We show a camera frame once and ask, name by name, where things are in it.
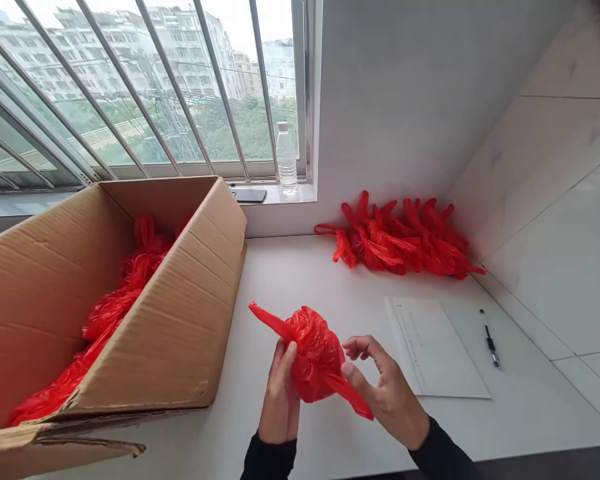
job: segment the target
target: cardboard box flap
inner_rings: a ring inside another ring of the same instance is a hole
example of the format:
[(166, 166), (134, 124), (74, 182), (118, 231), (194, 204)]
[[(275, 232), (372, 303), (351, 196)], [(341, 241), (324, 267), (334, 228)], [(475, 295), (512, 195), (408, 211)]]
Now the cardboard box flap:
[(21, 425), (0, 430), (0, 480), (22, 479), (123, 455), (144, 452), (138, 443), (54, 436), (52, 425)]
[(140, 423), (162, 420), (165, 418), (174, 417), (176, 415), (184, 415), (196, 409), (173, 409), (173, 410), (152, 410), (152, 411), (134, 411), (131, 413), (111, 413), (108, 415), (97, 414), (92, 417), (76, 418), (70, 417), (63, 419), (61, 422), (51, 424), (45, 434), (50, 434), (54, 437), (62, 435), (76, 436), (82, 435), (94, 430), (130, 427), (139, 425)]

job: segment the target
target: hand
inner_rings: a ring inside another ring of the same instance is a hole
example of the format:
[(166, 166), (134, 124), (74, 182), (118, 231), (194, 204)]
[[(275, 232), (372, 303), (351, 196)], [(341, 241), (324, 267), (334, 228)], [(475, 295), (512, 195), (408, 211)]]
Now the hand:
[(352, 337), (342, 345), (351, 360), (371, 357), (380, 372), (373, 388), (352, 363), (343, 363), (342, 374), (362, 395), (380, 424), (409, 450), (418, 450), (429, 434), (429, 416), (412, 392), (397, 362), (371, 335)]
[(281, 339), (275, 346), (258, 426), (258, 436), (264, 443), (280, 445), (298, 437), (300, 398), (289, 376), (297, 351), (296, 342), (291, 342), (286, 352)]

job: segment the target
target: white paper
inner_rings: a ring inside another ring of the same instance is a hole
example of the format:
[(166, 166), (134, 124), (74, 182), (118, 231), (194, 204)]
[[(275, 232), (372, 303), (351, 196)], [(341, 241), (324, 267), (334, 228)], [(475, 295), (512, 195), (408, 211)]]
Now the white paper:
[(438, 300), (386, 298), (401, 366), (416, 395), (491, 398)]

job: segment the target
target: pen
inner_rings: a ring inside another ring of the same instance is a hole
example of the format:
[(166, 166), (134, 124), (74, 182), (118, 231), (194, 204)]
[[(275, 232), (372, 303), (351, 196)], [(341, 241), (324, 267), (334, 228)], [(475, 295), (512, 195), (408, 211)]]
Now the pen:
[(500, 367), (500, 358), (498, 358), (498, 352), (496, 352), (495, 350), (495, 344), (493, 343), (493, 339), (491, 338), (491, 334), (489, 333), (489, 327), (486, 325), (485, 330), (487, 331), (487, 346), (489, 347), (489, 351), (491, 352), (493, 364), (496, 367)]

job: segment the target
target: red plastic bag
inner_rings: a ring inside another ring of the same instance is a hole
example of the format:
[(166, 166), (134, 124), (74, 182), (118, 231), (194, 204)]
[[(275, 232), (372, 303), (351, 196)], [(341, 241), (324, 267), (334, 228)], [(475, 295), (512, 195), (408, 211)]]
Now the red plastic bag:
[[(181, 232), (188, 221), (176, 232)], [(73, 356), (72, 364), (50, 386), (30, 396), (12, 412), (10, 426), (46, 417), (64, 404), (164, 260), (174, 238), (156, 233), (153, 217), (141, 215), (135, 222), (135, 241), (137, 250), (122, 264), (118, 289), (95, 304), (82, 328), (82, 337), (91, 343)]]
[(348, 227), (320, 224), (314, 228), (319, 235), (335, 235), (337, 240), (333, 261), (340, 258), (354, 268), (358, 261), (370, 270), (387, 270), (396, 275), (423, 269), (436, 275), (453, 275), (462, 280), (469, 273), (484, 275), (467, 259), (466, 238), (447, 225), (453, 212), (449, 205), (442, 213), (435, 210), (436, 199), (421, 205), (420, 199), (403, 201), (404, 217), (391, 214), (397, 201), (369, 214), (369, 194), (362, 192), (355, 209), (342, 204)]
[(345, 362), (345, 353), (338, 337), (318, 312), (302, 307), (284, 321), (262, 310), (256, 302), (251, 302), (249, 308), (287, 344), (292, 341), (298, 344), (291, 382), (302, 400), (312, 403), (338, 393), (358, 415), (373, 420), (369, 406), (342, 376), (340, 366)]

